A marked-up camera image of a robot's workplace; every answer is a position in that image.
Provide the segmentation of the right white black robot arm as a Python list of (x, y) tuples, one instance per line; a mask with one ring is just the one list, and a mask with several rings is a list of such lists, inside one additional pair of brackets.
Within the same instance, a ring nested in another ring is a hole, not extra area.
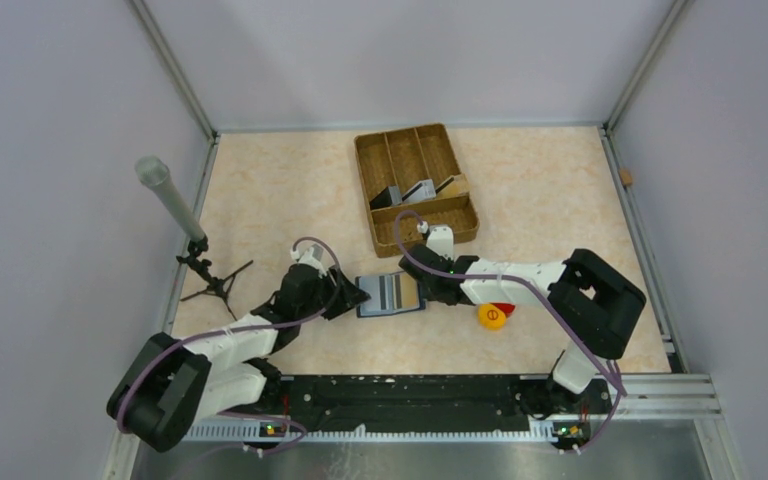
[(425, 245), (399, 261), (426, 299), (448, 306), (542, 306), (569, 337), (544, 385), (524, 395), (531, 415), (572, 412), (597, 375), (622, 391), (617, 361), (646, 305), (640, 288), (588, 249), (558, 262), (494, 262), (475, 255), (445, 257)]

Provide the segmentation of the woven brown divided tray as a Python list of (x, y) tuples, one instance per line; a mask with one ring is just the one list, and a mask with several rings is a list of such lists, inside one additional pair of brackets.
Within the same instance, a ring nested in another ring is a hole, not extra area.
[(361, 134), (354, 148), (378, 257), (399, 253), (394, 221), (404, 210), (417, 212), (431, 224), (449, 226), (456, 243), (477, 237), (480, 221), (469, 182), (443, 124)]

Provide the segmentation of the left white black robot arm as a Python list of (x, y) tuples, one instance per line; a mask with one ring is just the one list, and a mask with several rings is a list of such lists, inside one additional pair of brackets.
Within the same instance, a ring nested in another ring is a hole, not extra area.
[(267, 357), (294, 341), (303, 323), (334, 319), (369, 300), (337, 266), (294, 264), (264, 304), (226, 327), (175, 339), (151, 336), (114, 389), (107, 414), (123, 433), (157, 452), (176, 446), (197, 422), (248, 405), (279, 404)]

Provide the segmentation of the navy blue card holder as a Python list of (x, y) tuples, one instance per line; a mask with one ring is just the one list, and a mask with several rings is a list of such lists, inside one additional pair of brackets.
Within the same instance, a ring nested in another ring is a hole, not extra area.
[(356, 307), (358, 318), (395, 316), (426, 309), (421, 286), (404, 271), (358, 276), (355, 286), (369, 296)]

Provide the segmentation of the gold credit card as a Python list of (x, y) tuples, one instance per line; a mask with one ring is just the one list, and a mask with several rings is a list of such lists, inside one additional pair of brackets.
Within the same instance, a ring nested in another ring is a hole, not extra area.
[(414, 311), (423, 308), (420, 285), (405, 272), (394, 280), (395, 307), (399, 311)]

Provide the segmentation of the dark grey credit card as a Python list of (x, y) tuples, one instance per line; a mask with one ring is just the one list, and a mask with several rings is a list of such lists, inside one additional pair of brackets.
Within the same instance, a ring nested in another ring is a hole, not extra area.
[(377, 195), (369, 201), (371, 210), (379, 210), (400, 205), (402, 203), (402, 194), (396, 185), (390, 185), (383, 188)]

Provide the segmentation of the silver striped credit card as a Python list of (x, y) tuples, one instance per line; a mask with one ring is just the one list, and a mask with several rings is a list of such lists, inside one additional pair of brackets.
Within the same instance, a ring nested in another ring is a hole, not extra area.
[(389, 315), (395, 311), (393, 277), (379, 275), (367, 282), (371, 299), (365, 303), (370, 315)]

